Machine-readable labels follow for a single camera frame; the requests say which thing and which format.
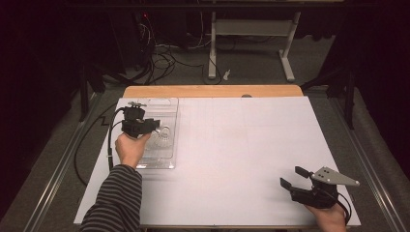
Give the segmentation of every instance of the gray floor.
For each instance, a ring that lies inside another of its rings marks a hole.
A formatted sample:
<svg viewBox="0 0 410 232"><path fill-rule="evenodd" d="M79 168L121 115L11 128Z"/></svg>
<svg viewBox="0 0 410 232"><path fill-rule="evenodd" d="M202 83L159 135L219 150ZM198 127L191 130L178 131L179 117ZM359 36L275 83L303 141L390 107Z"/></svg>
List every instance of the gray floor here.
<svg viewBox="0 0 410 232"><path fill-rule="evenodd" d="M317 76L332 41L314 42L311 38L304 38L293 43L289 60L296 77L296 84L303 84ZM267 43L236 42L235 49L226 50L230 49L232 45L233 43L226 39L221 39L218 42L218 47L221 48L217 58L218 69L222 75L230 70L228 80L224 80L221 84L288 84L278 58L278 49L283 48L284 39L275 38ZM172 54L179 62L204 65L204 74L202 74L201 68L177 64L174 72L157 81L157 85L203 84L202 77L207 75L208 67L209 50L207 48L190 49L189 51L172 48ZM399 169L377 128L368 116L360 93L356 92L355 129L351 131L340 119L339 103L342 103L342 99L327 99L324 93L325 89L326 87L312 88L305 94L309 96L339 171L362 183L359 188L348 189L355 199L354 205L362 222L362 226L351 228L350 231L404 231L395 229L400 228L394 225L397 217L403 220L403 225L410 228L409 222L406 220L410 217L410 205L407 200L410 196L409 181ZM89 122L94 121L111 104L116 103L123 92L123 86L107 84L107 90L95 104L96 108L90 115ZM104 114L106 122L109 122L108 119L112 113L113 108ZM29 178L12 207L2 219L0 231L24 230L47 188L48 181L56 166L65 151L70 148L68 144L75 130L89 126L89 124L79 124L78 118L79 96L76 96L73 99L72 110L55 128ZM91 175L106 132L107 126L101 126L101 123L98 122L91 128L78 150L78 171L86 181ZM366 154L365 158L371 160L370 168L366 163L364 164L361 152ZM70 165L67 172L64 172L62 182L55 186L56 194L51 195L49 207L45 207L44 216L39 217L38 227L36 227L38 231L77 231L78 229L77 226L73 225L73 219L85 187L75 175L73 159L68 161ZM387 219L391 215L389 213L392 212L392 209L387 207L386 210L386 207L383 207L389 205L390 202L386 202L386 198L380 197L379 189L388 193L388 199L394 205L393 219Z"/></svg>

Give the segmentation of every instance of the striped sleeve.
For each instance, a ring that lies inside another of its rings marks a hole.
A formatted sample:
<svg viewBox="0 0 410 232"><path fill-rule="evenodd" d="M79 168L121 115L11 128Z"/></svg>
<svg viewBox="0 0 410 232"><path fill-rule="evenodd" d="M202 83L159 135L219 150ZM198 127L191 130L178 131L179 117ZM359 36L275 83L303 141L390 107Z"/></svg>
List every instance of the striped sleeve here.
<svg viewBox="0 0 410 232"><path fill-rule="evenodd" d="M102 183L96 203L80 231L136 231L142 197L142 176L132 167L117 165Z"/></svg>

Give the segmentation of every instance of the hand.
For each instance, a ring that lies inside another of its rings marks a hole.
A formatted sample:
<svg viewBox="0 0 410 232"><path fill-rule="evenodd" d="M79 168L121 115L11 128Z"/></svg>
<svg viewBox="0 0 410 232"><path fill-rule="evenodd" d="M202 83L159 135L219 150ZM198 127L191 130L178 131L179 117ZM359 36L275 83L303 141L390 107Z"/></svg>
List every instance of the hand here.
<svg viewBox="0 0 410 232"><path fill-rule="evenodd" d="M115 150L120 158L121 164L136 168L142 155L144 155L145 143L150 138L151 133L134 138L126 133L122 133L115 141Z"/></svg>
<svg viewBox="0 0 410 232"><path fill-rule="evenodd" d="M316 209L307 205L305 205L305 207L314 214L314 216L316 217L317 225L319 225L322 231L346 231L344 211L338 204L335 204L330 209Z"/></svg>

